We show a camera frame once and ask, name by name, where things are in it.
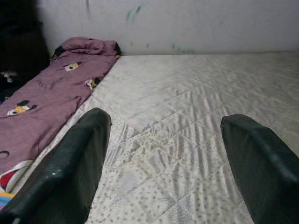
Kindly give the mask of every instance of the white wall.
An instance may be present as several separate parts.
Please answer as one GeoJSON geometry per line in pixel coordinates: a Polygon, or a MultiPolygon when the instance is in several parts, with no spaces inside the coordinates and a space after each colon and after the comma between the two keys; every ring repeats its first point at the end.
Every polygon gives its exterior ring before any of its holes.
{"type": "Polygon", "coordinates": [[[73,36],[125,54],[299,49],[299,0],[39,0],[49,49],[73,36]]]}

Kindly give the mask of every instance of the white mattress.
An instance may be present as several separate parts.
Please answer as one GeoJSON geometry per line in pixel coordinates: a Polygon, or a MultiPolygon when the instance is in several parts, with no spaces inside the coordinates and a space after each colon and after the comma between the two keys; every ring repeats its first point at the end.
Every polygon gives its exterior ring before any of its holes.
{"type": "Polygon", "coordinates": [[[94,107],[113,125],[87,224],[252,224],[222,143],[225,115],[249,115],[299,155],[297,53],[123,56],[14,193],[94,107]]]}

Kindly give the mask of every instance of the purple blanket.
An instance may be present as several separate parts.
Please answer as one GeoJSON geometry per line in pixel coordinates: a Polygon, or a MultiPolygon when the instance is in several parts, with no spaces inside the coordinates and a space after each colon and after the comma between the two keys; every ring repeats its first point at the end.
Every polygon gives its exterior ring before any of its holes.
{"type": "Polygon", "coordinates": [[[0,192],[9,192],[118,58],[114,41],[75,37],[0,105],[0,192]]]}

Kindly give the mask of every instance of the cartoon character print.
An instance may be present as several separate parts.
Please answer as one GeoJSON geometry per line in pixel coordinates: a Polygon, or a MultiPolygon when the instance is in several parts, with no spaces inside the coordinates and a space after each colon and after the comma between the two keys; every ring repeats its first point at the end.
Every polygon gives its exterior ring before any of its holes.
{"type": "Polygon", "coordinates": [[[12,115],[18,115],[20,113],[24,113],[29,110],[33,110],[37,108],[37,105],[33,105],[32,107],[29,107],[27,104],[29,103],[29,100],[23,100],[22,102],[17,104],[17,107],[8,111],[7,115],[12,116],[12,115]]]}
{"type": "Polygon", "coordinates": [[[80,64],[82,64],[82,62],[77,62],[77,63],[74,63],[74,64],[68,64],[68,65],[64,66],[64,69],[66,71],[72,71],[72,70],[76,69],[77,67],[79,67],[80,64]]]}
{"type": "Polygon", "coordinates": [[[100,83],[99,78],[88,79],[85,81],[85,86],[88,86],[91,90],[93,90],[100,83]]]}
{"type": "Polygon", "coordinates": [[[18,163],[11,170],[0,175],[0,193],[10,192],[19,178],[32,164],[33,160],[25,160],[18,163]]]}

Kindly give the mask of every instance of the pink blanket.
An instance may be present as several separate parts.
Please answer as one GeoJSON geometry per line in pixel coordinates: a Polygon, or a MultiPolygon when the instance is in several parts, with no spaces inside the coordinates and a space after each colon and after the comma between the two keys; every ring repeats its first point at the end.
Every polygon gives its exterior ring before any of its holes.
{"type": "Polygon", "coordinates": [[[9,192],[118,57],[114,41],[64,42],[52,64],[0,105],[0,192],[9,192]]]}

